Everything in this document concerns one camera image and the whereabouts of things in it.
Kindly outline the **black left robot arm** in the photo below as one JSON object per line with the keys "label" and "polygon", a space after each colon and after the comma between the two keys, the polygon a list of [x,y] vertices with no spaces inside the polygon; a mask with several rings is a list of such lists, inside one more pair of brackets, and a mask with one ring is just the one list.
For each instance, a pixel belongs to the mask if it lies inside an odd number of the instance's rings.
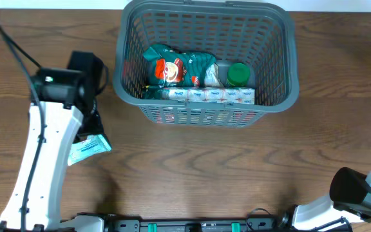
{"label": "black left robot arm", "polygon": [[96,96],[108,76],[91,52],[74,51],[65,69],[39,68],[31,80],[26,148],[0,231],[104,231],[102,216],[61,219],[62,185],[74,142],[103,133]]}

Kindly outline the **orange pasta pack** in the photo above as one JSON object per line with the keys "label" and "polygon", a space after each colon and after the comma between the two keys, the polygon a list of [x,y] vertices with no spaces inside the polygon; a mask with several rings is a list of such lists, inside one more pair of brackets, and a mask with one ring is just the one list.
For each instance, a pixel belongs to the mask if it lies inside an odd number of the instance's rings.
{"label": "orange pasta pack", "polygon": [[189,108],[152,107],[143,113],[158,124],[183,124],[195,126],[226,126],[242,128],[252,125],[263,114],[240,110],[205,110]]}

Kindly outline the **white tissue pack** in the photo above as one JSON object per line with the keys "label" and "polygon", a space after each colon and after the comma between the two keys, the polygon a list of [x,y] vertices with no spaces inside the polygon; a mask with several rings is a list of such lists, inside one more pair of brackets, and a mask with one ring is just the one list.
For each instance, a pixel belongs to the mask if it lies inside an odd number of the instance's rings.
{"label": "white tissue pack", "polygon": [[253,88],[165,88],[161,98],[180,102],[254,104]]}

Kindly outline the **white paper pouch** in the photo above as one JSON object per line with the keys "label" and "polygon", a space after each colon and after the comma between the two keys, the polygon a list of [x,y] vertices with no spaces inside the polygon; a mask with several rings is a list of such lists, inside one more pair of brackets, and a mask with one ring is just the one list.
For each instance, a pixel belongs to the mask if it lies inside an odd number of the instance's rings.
{"label": "white paper pouch", "polygon": [[210,65],[206,70],[204,77],[204,86],[211,88],[223,88],[223,84],[219,79],[218,65],[216,63]]}

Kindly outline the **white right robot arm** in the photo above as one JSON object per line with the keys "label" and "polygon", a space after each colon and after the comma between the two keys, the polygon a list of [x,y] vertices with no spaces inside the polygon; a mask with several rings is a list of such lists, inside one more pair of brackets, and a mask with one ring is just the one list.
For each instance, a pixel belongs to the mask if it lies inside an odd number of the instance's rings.
{"label": "white right robot arm", "polygon": [[371,171],[364,175],[343,167],[329,194],[286,213],[279,228],[287,231],[352,231],[352,223],[371,223]]}

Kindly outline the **small teal packet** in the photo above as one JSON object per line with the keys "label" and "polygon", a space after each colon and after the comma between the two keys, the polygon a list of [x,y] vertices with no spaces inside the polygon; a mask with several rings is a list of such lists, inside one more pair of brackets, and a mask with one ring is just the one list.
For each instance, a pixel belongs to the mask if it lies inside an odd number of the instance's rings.
{"label": "small teal packet", "polygon": [[111,150],[111,144],[105,135],[88,135],[86,140],[71,145],[67,164],[71,166],[93,155]]}

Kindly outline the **green lid jar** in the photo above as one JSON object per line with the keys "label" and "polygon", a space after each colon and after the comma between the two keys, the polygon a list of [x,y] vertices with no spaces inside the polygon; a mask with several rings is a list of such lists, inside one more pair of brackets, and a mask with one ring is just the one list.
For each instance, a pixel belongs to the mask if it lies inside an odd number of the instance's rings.
{"label": "green lid jar", "polygon": [[231,87],[244,87],[250,79],[250,69],[244,63],[234,63],[227,71],[227,85]]}

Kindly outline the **green coffee bag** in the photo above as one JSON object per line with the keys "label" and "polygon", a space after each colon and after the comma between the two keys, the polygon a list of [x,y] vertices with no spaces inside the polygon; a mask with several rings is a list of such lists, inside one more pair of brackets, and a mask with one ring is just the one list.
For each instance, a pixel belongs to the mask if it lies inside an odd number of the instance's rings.
{"label": "green coffee bag", "polygon": [[143,57],[149,64],[145,99],[161,98],[165,88],[208,88],[204,86],[206,70],[216,57],[204,52],[180,52],[164,44],[153,44]]}

